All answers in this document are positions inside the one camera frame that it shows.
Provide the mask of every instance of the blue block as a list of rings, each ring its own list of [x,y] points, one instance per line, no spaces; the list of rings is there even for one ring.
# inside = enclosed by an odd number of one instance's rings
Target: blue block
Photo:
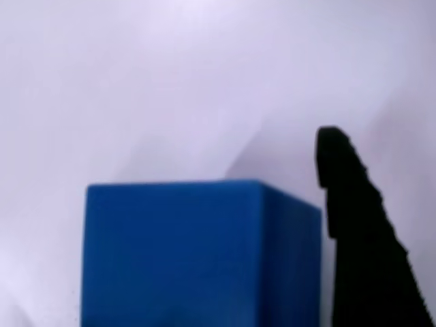
[[[254,181],[94,185],[82,327],[318,327],[321,213]]]

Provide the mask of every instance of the blue cube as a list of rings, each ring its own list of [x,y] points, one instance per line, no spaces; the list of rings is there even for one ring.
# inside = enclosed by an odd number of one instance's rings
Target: blue cube
[[[255,181],[94,185],[82,327],[318,327],[321,213]]]

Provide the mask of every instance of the white fabric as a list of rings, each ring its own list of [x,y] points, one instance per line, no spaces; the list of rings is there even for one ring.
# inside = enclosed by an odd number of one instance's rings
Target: white fabric
[[[0,2],[0,284],[14,299],[0,325],[20,327],[18,307],[34,326],[78,326],[89,183],[251,177],[321,206],[324,123],[360,147],[436,314],[435,13],[430,0]]]

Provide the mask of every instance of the white backdrop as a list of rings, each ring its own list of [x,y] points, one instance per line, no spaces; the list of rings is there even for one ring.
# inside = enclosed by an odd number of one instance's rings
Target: white backdrop
[[[250,177],[322,206],[324,123],[436,315],[432,2],[0,0],[0,325],[78,326],[89,183]],[[323,326],[333,253],[325,236]]]

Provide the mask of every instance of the cube top face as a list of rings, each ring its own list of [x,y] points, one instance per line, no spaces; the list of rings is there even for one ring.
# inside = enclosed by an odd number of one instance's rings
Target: cube top face
[[[262,185],[89,188],[83,327],[256,324]]]

